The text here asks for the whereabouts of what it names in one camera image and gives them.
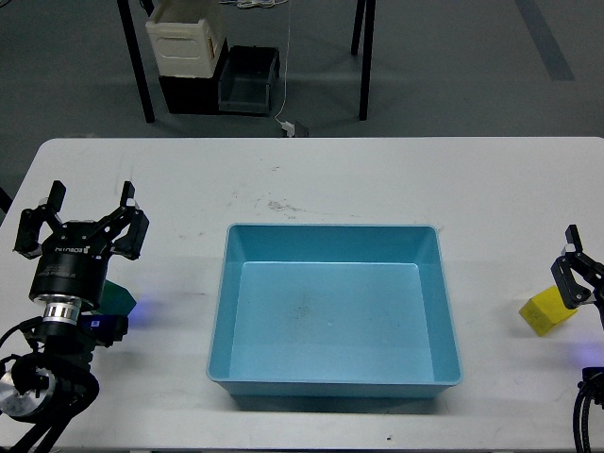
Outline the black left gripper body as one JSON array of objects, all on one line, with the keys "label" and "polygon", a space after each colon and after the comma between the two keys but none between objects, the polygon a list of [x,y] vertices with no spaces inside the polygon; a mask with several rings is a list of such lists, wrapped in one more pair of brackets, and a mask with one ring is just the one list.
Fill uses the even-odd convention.
[{"label": "black left gripper body", "polygon": [[46,303],[54,296],[81,301],[83,310],[100,306],[109,264],[111,238],[96,222],[67,222],[42,243],[29,299]]}]

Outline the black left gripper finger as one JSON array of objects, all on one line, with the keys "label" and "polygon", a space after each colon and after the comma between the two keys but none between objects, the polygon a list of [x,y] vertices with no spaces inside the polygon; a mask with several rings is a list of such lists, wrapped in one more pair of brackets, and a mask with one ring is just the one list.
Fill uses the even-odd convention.
[{"label": "black left gripper finger", "polygon": [[134,199],[135,187],[125,181],[119,206],[101,218],[96,232],[102,239],[102,256],[118,255],[137,260],[149,227],[149,220]]},{"label": "black left gripper finger", "polygon": [[59,219],[66,188],[62,182],[55,180],[50,193],[35,209],[22,211],[13,250],[27,259],[37,258],[42,254],[39,243],[40,232],[44,223],[48,224],[53,234],[62,234],[63,226]]}]

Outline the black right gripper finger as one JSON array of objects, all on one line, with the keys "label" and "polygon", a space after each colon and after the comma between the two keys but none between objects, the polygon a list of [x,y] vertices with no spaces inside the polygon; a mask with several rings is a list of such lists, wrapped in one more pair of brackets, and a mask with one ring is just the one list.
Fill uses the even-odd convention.
[{"label": "black right gripper finger", "polygon": [[583,251],[576,225],[565,230],[565,238],[565,248],[550,268],[563,304],[569,310],[588,304],[603,310],[603,264]]}]

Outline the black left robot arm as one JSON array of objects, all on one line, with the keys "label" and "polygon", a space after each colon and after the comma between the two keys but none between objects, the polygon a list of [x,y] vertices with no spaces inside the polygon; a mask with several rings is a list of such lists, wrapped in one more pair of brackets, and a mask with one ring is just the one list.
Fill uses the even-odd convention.
[{"label": "black left robot arm", "polygon": [[149,220],[125,182],[118,207],[97,221],[59,219],[65,186],[54,181],[47,198],[23,210],[15,252],[37,260],[29,291],[43,314],[11,327],[30,347],[1,360],[1,412],[28,423],[13,452],[48,452],[70,422],[98,397],[92,374],[96,347],[111,347],[128,332],[136,306],[128,289],[107,278],[109,260],[141,255]]}]

